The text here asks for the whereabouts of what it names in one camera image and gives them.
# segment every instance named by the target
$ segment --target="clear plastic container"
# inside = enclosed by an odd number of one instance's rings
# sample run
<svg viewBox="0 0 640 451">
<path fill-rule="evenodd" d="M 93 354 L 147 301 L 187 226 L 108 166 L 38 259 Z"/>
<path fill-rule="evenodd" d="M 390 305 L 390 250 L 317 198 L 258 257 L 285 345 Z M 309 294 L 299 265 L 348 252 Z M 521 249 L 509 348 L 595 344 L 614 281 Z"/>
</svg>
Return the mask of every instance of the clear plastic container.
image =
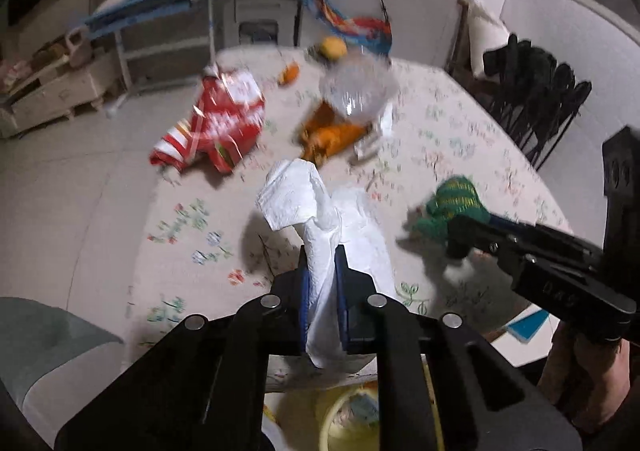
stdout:
<svg viewBox="0 0 640 451">
<path fill-rule="evenodd" d="M 365 126 L 399 91 L 385 60 L 350 51 L 320 81 L 320 93 L 341 117 Z"/>
</svg>

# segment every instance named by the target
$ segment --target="human hand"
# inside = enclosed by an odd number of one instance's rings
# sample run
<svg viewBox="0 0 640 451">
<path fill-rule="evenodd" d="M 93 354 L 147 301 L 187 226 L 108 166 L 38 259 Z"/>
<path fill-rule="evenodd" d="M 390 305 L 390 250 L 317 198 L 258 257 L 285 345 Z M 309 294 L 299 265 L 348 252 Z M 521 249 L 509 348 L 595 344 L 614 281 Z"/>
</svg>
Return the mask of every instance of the human hand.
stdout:
<svg viewBox="0 0 640 451">
<path fill-rule="evenodd" d="M 594 433 L 629 392 L 629 342 L 592 343 L 565 323 L 552 342 L 538 388 L 575 427 Z"/>
</svg>

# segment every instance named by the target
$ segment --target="white pillow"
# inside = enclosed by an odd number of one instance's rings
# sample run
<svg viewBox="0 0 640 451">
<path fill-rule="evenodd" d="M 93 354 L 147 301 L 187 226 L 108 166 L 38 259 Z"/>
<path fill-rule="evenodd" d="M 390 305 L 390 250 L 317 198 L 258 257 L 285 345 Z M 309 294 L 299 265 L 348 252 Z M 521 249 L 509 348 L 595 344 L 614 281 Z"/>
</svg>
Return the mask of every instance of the white pillow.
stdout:
<svg viewBox="0 0 640 451">
<path fill-rule="evenodd" d="M 478 2 L 469 3 L 468 28 L 471 71 L 476 79 L 486 79 L 482 54 L 505 46 L 510 32 L 499 18 Z"/>
</svg>

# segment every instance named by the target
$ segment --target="lemon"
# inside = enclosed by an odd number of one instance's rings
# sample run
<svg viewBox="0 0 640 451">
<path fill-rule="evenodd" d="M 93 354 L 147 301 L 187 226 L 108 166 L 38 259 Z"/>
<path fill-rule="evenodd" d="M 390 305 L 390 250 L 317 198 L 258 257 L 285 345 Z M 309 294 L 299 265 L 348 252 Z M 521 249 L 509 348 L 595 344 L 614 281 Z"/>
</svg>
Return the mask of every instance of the lemon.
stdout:
<svg viewBox="0 0 640 451">
<path fill-rule="evenodd" d="M 322 40 L 318 50 L 330 61 L 337 61 L 347 53 L 347 45 L 339 37 L 328 36 Z"/>
</svg>

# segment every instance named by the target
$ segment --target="silver screw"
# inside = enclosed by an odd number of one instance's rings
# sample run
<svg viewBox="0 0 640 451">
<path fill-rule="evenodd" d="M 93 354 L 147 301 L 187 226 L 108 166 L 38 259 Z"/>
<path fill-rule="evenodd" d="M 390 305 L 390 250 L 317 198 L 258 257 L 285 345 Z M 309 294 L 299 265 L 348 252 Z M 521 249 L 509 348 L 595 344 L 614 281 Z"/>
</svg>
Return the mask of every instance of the silver screw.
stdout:
<svg viewBox="0 0 640 451">
<path fill-rule="evenodd" d="M 382 308 L 386 305 L 386 297 L 380 294 L 371 294 L 367 297 L 367 303 L 375 308 Z"/>
<path fill-rule="evenodd" d="M 462 317 L 458 314 L 444 314 L 444 316 L 442 316 L 442 322 L 449 328 L 460 328 L 460 326 L 462 326 Z"/>
<path fill-rule="evenodd" d="M 280 304 L 280 298 L 274 294 L 267 294 L 266 296 L 262 296 L 260 304 L 265 308 L 275 308 Z"/>
<path fill-rule="evenodd" d="M 194 314 L 192 316 L 187 317 L 187 319 L 184 320 L 184 327 L 187 330 L 196 331 L 196 330 L 200 330 L 204 326 L 204 322 L 205 322 L 204 317 L 198 314 Z"/>
</svg>

